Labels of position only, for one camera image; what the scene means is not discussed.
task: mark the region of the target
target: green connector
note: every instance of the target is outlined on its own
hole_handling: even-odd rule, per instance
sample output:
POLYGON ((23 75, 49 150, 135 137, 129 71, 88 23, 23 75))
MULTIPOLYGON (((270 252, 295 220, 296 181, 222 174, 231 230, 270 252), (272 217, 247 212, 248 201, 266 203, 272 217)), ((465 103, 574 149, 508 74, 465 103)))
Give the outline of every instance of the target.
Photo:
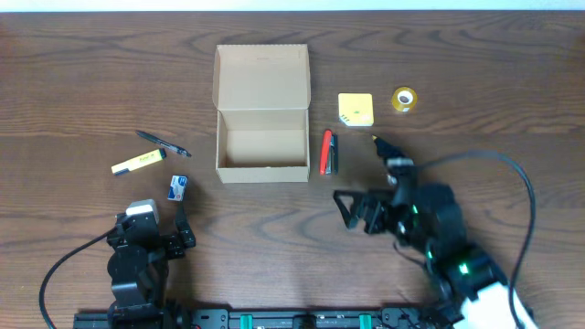
POLYGON ((372 329, 372 315, 370 314, 359 315, 359 329, 372 329))
POLYGON ((239 318, 239 329, 252 329, 252 316, 242 315, 239 318))

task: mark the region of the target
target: box flap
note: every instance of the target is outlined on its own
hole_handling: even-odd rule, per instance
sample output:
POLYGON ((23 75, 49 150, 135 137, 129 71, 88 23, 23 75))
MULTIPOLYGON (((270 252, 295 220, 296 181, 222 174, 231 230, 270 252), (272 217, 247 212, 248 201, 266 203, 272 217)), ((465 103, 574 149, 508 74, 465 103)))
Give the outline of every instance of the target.
POLYGON ((218 168, 216 169, 221 182, 226 183, 277 183, 307 182, 309 167, 278 167, 278 168, 218 168))
POLYGON ((218 110, 304 110, 310 101, 307 45, 218 45, 213 76, 218 110))

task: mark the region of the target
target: highlighter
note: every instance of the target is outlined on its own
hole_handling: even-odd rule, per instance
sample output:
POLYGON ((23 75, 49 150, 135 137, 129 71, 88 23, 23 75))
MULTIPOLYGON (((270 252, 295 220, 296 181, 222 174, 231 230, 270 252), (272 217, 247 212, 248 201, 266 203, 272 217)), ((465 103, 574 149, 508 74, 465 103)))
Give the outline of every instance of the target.
POLYGON ((147 154, 142 154, 132 158, 128 161, 125 161, 121 164, 113 165, 112 166, 112 173, 114 175, 122 175, 132 170, 136 170, 138 168, 142 168, 145 165, 150 165, 155 162, 159 162, 166 158, 166 153, 164 149, 154 150, 147 154))

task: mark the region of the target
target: pen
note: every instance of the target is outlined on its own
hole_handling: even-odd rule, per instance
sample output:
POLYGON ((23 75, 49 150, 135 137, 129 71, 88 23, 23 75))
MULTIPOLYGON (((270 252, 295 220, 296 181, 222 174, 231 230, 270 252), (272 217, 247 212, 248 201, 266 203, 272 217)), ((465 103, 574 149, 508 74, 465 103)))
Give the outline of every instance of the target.
POLYGON ((189 152, 187 152, 186 149, 184 149, 183 147, 172 145, 171 143, 165 142, 156 136, 152 136, 150 133, 145 133, 145 132, 141 132, 141 131, 136 131, 136 133, 140 137, 142 137, 148 141, 151 141, 153 143, 157 143, 161 146, 164 146, 173 152, 176 152, 176 153, 181 154, 181 155, 186 156, 186 157, 191 157, 191 154, 189 154, 189 152))

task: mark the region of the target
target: yellow sticky notes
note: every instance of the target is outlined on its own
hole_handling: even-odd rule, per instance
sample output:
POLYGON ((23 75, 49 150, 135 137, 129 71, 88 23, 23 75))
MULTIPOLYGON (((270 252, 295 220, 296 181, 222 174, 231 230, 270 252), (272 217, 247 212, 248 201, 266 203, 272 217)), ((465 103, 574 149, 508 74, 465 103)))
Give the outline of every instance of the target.
POLYGON ((339 94, 339 119, 350 127, 374 124, 372 94, 339 94))

